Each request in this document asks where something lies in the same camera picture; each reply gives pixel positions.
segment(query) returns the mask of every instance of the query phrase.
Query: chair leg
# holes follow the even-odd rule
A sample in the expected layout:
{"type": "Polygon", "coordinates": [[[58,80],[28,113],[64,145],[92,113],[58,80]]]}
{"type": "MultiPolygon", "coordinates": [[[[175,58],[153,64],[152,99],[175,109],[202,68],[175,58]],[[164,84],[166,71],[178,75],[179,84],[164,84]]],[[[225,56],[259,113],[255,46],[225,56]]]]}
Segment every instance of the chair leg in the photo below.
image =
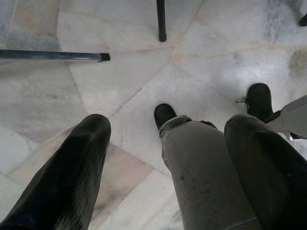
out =
{"type": "Polygon", "coordinates": [[[159,41],[166,41],[166,28],[165,28],[165,0],[157,0],[157,13],[158,13],[158,27],[159,27],[159,41]]]}

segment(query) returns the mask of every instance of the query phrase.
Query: black shoe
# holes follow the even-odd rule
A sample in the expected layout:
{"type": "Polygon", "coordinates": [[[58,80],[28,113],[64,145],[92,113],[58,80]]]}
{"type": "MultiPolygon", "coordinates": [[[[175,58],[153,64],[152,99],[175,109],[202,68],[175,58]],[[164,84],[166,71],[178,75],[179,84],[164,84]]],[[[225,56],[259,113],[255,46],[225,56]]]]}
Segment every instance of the black shoe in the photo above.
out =
{"type": "Polygon", "coordinates": [[[263,122],[273,115],[271,91],[266,84],[253,84],[248,89],[245,102],[248,114],[263,122]]]}
{"type": "Polygon", "coordinates": [[[169,104],[160,104],[154,110],[154,120],[158,130],[166,121],[176,116],[175,110],[169,104]]]}
{"type": "Polygon", "coordinates": [[[307,26],[307,14],[299,21],[299,25],[303,27],[307,26]]]}

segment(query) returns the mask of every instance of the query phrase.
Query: metal pole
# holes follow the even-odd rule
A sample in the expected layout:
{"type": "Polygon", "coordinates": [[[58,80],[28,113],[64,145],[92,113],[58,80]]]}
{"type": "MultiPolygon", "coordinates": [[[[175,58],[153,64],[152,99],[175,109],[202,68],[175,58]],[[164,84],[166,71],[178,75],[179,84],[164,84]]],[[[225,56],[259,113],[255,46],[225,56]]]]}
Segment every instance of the metal pole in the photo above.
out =
{"type": "Polygon", "coordinates": [[[165,28],[165,3],[164,0],[157,0],[157,13],[158,13],[158,27],[159,27],[159,41],[166,41],[166,28],[165,28]]]}
{"type": "Polygon", "coordinates": [[[0,60],[109,61],[107,53],[68,53],[46,51],[0,50],[0,60]]]}

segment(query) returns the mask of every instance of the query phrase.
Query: leg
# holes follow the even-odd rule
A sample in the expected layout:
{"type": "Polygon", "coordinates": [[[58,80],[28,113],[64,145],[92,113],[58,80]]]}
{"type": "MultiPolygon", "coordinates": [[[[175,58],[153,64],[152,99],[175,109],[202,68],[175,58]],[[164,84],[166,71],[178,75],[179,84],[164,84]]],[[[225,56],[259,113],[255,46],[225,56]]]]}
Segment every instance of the leg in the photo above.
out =
{"type": "Polygon", "coordinates": [[[263,229],[306,229],[306,160],[252,116],[233,116],[225,125],[225,140],[263,229]]]}
{"type": "Polygon", "coordinates": [[[86,117],[36,173],[0,230],[86,230],[110,135],[106,117],[86,117]]]}
{"type": "Polygon", "coordinates": [[[158,27],[159,27],[159,41],[166,41],[166,28],[165,28],[165,4],[164,0],[157,0],[157,13],[158,13],[158,27]]]}
{"type": "Polygon", "coordinates": [[[222,132],[177,116],[164,123],[159,134],[185,230],[230,229],[255,217],[222,132]]]}

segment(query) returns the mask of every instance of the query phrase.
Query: white marble tile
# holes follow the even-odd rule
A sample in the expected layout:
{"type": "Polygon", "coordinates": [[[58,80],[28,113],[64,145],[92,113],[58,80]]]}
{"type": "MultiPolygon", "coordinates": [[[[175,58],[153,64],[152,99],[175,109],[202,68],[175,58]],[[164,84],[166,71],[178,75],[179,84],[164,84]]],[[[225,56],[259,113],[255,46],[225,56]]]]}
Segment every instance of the white marble tile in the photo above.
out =
{"type": "Polygon", "coordinates": [[[299,10],[299,8],[304,5],[304,0],[281,0],[283,4],[286,6],[294,9],[294,10],[299,10]]]}
{"type": "Polygon", "coordinates": [[[24,187],[0,174],[0,220],[2,221],[13,208],[24,187]]]}
{"type": "Polygon", "coordinates": [[[112,116],[171,57],[173,47],[111,55],[111,61],[70,64],[88,113],[112,116]]]}
{"type": "Polygon", "coordinates": [[[212,27],[195,20],[172,56],[174,64],[219,58],[233,52],[254,50],[261,45],[254,40],[240,40],[224,36],[212,27]]]}
{"type": "Polygon", "coordinates": [[[144,230],[183,230],[176,195],[173,195],[144,230]]]}
{"type": "Polygon", "coordinates": [[[30,157],[38,146],[0,124],[0,173],[9,174],[30,157]]]}
{"type": "Polygon", "coordinates": [[[161,143],[153,116],[155,107],[165,102],[172,105],[178,115],[211,121],[219,130],[224,130],[231,116],[245,111],[243,106],[227,100],[179,67],[164,67],[110,119],[112,143],[164,173],[169,170],[161,158],[161,143]]]}
{"type": "Polygon", "coordinates": [[[91,225],[98,228],[153,168],[110,144],[91,225]]]}
{"type": "Polygon", "coordinates": [[[0,43],[5,44],[10,30],[16,0],[0,1],[0,43]]]}
{"type": "Polygon", "coordinates": [[[52,35],[10,33],[6,46],[17,50],[60,51],[58,40],[52,35]]]}
{"type": "Polygon", "coordinates": [[[100,230],[141,230],[174,194],[173,182],[154,170],[101,225],[100,230]]]}
{"type": "Polygon", "coordinates": [[[71,128],[43,143],[31,157],[9,174],[9,178],[27,186],[35,173],[58,150],[70,132],[71,128]]]}
{"type": "Polygon", "coordinates": [[[95,228],[94,226],[90,225],[90,226],[88,226],[88,230],[97,230],[97,228],[95,228]]]}
{"type": "Polygon", "coordinates": [[[305,45],[301,17],[279,0],[206,0],[196,19],[229,41],[305,45]]]}
{"type": "Polygon", "coordinates": [[[255,48],[220,56],[181,56],[176,64],[231,101],[246,95],[250,85],[266,83],[274,111],[307,93],[307,49],[255,48]]]}
{"type": "Polygon", "coordinates": [[[0,49],[6,49],[6,46],[4,44],[0,44],[0,49]]]}
{"type": "Polygon", "coordinates": [[[63,50],[89,49],[131,51],[180,41],[203,0],[165,1],[168,40],[158,41],[155,1],[63,0],[58,37],[63,50]]]}
{"type": "Polygon", "coordinates": [[[299,12],[301,12],[302,16],[304,16],[307,13],[307,1],[303,0],[303,1],[299,1],[301,2],[300,6],[299,6],[299,12]]]}
{"type": "Polygon", "coordinates": [[[11,32],[55,35],[59,0],[17,0],[11,32]]]}
{"type": "Polygon", "coordinates": [[[0,121],[42,143],[87,113],[63,62],[11,62],[0,68],[0,121]]]}

